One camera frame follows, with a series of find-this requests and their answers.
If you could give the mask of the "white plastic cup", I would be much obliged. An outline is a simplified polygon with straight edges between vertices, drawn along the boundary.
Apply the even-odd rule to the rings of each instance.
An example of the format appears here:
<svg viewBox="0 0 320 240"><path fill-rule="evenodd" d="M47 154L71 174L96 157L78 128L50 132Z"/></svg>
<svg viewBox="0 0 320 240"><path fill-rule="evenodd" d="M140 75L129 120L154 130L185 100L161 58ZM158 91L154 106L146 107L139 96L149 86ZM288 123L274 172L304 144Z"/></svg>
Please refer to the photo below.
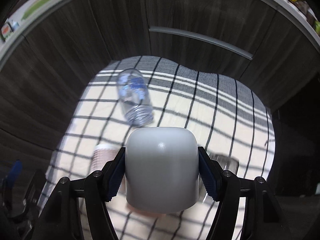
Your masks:
<svg viewBox="0 0 320 240"><path fill-rule="evenodd" d="M193 133L179 127L132 132L125 150L126 199L135 210L176 213L199 198L199 154Z"/></svg>

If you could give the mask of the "smoky square clear cup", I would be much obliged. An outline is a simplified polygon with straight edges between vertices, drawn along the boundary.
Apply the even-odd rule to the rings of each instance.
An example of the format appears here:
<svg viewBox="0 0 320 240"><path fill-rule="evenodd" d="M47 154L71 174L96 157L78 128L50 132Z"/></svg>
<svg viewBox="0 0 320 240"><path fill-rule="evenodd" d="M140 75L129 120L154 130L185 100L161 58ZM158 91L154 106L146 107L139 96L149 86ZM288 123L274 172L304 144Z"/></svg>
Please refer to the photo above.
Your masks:
<svg viewBox="0 0 320 240"><path fill-rule="evenodd" d="M239 161L233 157L221 153L210 153L210 158L217 161L223 170L229 170L237 175L239 169Z"/></svg>

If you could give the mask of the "pink plastic cup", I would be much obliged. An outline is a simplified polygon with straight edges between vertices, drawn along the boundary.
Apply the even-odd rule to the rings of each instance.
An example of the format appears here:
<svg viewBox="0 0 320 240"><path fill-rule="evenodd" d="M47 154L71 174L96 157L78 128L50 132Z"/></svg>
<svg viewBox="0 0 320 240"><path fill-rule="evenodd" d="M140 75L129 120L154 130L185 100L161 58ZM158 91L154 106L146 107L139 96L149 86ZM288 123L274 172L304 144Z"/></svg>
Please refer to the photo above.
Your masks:
<svg viewBox="0 0 320 240"><path fill-rule="evenodd" d="M142 210L139 210L133 206L131 206L129 203L126 204L126 208L134 213L135 215L139 215L139 216L142 216L142 217L146 217L146 218L164 218L164 217L167 217L167 216L173 216L173 215L176 215L176 214L180 214L179 212L177 213L154 213L154 212L148 212L148 211L142 211Z"/></svg>

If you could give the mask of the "black white checkered cloth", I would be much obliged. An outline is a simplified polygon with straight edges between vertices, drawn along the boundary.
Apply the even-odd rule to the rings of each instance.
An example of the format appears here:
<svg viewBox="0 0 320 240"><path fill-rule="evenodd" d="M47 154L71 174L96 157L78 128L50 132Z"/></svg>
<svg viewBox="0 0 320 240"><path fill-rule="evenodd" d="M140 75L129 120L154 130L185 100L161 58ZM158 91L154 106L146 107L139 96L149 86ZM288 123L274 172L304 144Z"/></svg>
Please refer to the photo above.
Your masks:
<svg viewBox="0 0 320 240"><path fill-rule="evenodd" d="M129 68L144 76L153 106L151 126L186 128L210 155L237 159L239 177L267 178L275 152L272 120L249 88L235 79L197 72L160 57L135 56L109 64L84 90L51 158L40 206L61 177L80 179L91 173L95 146L125 145L134 128L122 113L116 79Z"/></svg>

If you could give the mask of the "clear floral glass bottle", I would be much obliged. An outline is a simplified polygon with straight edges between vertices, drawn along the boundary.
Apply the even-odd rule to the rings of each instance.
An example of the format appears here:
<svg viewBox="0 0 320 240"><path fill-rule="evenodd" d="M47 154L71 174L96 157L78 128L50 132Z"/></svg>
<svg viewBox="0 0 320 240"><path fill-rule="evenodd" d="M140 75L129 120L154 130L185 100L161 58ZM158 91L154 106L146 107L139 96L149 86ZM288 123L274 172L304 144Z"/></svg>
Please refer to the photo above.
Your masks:
<svg viewBox="0 0 320 240"><path fill-rule="evenodd" d="M153 121L153 107L142 73L134 68L117 76L117 92L123 115L131 126L142 127Z"/></svg>

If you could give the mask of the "green dish soap bottle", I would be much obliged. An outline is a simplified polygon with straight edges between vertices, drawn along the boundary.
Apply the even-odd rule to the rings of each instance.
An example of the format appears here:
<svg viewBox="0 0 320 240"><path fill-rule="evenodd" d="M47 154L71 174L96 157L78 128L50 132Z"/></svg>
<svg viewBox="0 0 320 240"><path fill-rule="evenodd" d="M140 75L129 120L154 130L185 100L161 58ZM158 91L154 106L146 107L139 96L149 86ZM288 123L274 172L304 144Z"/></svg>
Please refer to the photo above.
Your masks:
<svg viewBox="0 0 320 240"><path fill-rule="evenodd" d="M1 28L1 35L3 40L6 40L12 33L14 32L11 24L9 22L5 22L3 27Z"/></svg>

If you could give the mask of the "green basin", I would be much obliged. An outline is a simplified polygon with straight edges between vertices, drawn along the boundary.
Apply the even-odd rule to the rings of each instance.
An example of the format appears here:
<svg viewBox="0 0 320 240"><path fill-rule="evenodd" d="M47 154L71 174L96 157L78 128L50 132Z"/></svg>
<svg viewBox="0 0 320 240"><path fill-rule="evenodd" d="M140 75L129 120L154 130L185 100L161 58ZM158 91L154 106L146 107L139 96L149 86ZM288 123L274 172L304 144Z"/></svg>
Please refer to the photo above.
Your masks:
<svg viewBox="0 0 320 240"><path fill-rule="evenodd" d="M26 20L34 11L42 7L50 0L36 0L23 14L21 20Z"/></svg>

